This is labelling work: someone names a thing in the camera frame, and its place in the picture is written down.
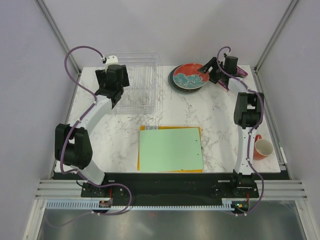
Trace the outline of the red and teal plate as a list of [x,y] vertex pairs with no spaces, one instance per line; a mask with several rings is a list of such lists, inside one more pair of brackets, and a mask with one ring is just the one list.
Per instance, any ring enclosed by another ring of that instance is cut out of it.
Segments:
[[196,90],[203,87],[210,79],[208,73],[200,72],[203,65],[187,63],[173,70],[173,83],[183,90]]

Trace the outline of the grey-green plate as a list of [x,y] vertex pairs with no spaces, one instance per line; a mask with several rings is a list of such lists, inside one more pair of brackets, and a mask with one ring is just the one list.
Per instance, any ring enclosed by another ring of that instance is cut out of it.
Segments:
[[174,91],[176,91],[177,93],[181,93],[181,94],[191,94],[191,93],[195,93],[195,92],[199,91],[202,88],[202,86],[201,86],[196,89],[183,89],[183,88],[177,86],[174,83],[174,79],[173,79],[175,70],[176,69],[173,69],[168,75],[168,84]]

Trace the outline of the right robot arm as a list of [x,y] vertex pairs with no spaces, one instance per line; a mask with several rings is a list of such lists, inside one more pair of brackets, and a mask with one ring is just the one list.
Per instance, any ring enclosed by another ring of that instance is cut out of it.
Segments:
[[203,74],[208,73],[213,83],[224,80],[229,91],[237,94],[233,120],[238,130],[238,152],[234,171],[244,176],[254,174],[255,140],[264,116],[263,95],[250,89],[243,80],[228,74],[216,57],[198,71]]

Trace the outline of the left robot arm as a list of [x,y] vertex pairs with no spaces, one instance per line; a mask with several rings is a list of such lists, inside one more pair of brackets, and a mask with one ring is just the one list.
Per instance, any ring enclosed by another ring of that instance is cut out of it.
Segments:
[[92,160],[93,149],[90,134],[100,120],[116,106],[124,88],[130,85],[127,67],[111,64],[106,70],[95,71],[99,88],[94,93],[94,102],[78,119],[55,128],[54,156],[63,166],[72,167],[85,180],[93,183],[92,191],[99,197],[106,196],[110,185],[104,181],[105,173]]

